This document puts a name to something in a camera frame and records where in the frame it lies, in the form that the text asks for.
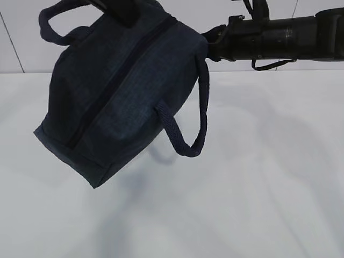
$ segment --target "navy blue bag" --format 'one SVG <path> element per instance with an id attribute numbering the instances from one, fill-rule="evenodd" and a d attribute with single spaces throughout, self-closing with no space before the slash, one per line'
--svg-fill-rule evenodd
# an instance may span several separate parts
<path id="1" fill-rule="evenodd" d="M 165 129 L 174 149 L 196 157 L 204 146 L 209 99 L 207 40 L 155 0 L 137 2 L 140 18 L 122 26 L 104 14 L 62 37 L 49 20 L 86 5 L 62 0 L 40 14 L 41 35 L 69 46 L 50 84 L 48 113 L 35 135 L 96 188 Z M 200 130 L 185 143 L 174 115 L 199 82 Z"/>

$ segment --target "black zipper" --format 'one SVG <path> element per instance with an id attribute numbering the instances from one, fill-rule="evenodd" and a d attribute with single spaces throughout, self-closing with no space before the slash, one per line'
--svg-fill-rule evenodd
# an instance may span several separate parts
<path id="1" fill-rule="evenodd" d="M 127 60 L 122 67 L 118 70 L 116 75 L 111 79 L 109 85 L 104 89 L 99 98 L 89 107 L 87 112 L 82 116 L 79 127 L 75 131 L 74 135 L 67 143 L 67 147 L 74 149 L 83 137 L 85 131 L 90 127 L 96 116 L 101 112 L 104 106 L 109 102 L 113 94 L 119 89 L 124 79 L 130 73 L 136 62 L 142 57 L 145 51 L 157 41 L 169 28 L 177 23 L 177 19 L 169 16 L 162 23 L 160 23 L 155 29 L 145 35 L 134 47 Z"/>

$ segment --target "white wall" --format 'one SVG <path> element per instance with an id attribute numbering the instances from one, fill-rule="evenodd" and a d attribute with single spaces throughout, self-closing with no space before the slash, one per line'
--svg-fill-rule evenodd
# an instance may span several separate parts
<path id="1" fill-rule="evenodd" d="M 50 72 L 54 62 L 63 51 L 63 47 L 46 43 L 39 35 L 39 12 L 56 2 L 57 0 L 0 0 L 0 11 L 3 14 L 25 72 Z M 271 9 L 271 18 L 279 19 L 292 17 L 297 0 L 269 0 L 268 2 Z M 167 11 L 199 32 L 205 32 L 219 24 L 226 24 L 230 15 L 246 14 L 248 16 L 241 1 L 161 0 L 161 3 Z M 342 0 L 299 0 L 295 17 L 314 15 L 323 9 L 343 6 Z M 52 25 L 61 34 L 66 34 L 76 26 L 90 25 L 100 15 L 101 13 L 93 7 L 82 8 L 55 18 L 52 21 Z M 0 73 L 21 71 L 20 67 L 13 69 L 9 66 L 13 62 L 11 61 L 12 59 L 14 59 L 13 53 L 9 56 L 5 55 L 5 59 L 2 57 Z M 266 63 L 269 63 L 269 61 L 261 62 L 262 65 Z M 282 69 L 343 68 L 343 63 L 298 62 L 297 64 L 290 64 Z M 251 70 L 251 67 L 249 61 L 236 63 L 223 61 L 221 63 L 210 62 L 210 69 L 212 71 Z"/>
<path id="2" fill-rule="evenodd" d="M 11 40 L 0 16 L 0 73 L 22 73 Z"/>

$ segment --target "bag handle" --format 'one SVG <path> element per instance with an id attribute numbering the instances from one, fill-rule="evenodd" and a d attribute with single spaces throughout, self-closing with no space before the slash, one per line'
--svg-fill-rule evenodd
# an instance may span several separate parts
<path id="1" fill-rule="evenodd" d="M 41 37 L 45 41 L 55 43 L 60 46 L 70 45 L 75 39 L 78 38 L 77 35 L 81 32 L 80 29 L 88 28 L 88 27 L 76 28 L 63 37 L 57 34 L 53 30 L 53 28 L 49 24 L 49 20 L 64 12 L 67 12 L 72 9 L 79 8 L 88 4 L 89 3 L 83 0 L 61 0 L 57 4 L 42 10 L 39 15 L 39 26 L 41 28 Z"/>
<path id="2" fill-rule="evenodd" d="M 170 139 L 175 151 L 181 156 L 197 157 L 200 155 L 207 132 L 207 108 L 209 102 L 210 76 L 209 69 L 205 62 L 197 56 L 197 68 L 199 74 L 199 112 L 200 112 L 200 130 L 192 146 L 185 143 L 180 128 L 174 119 L 172 112 L 164 100 L 159 101 L 155 107 L 161 123 Z"/>

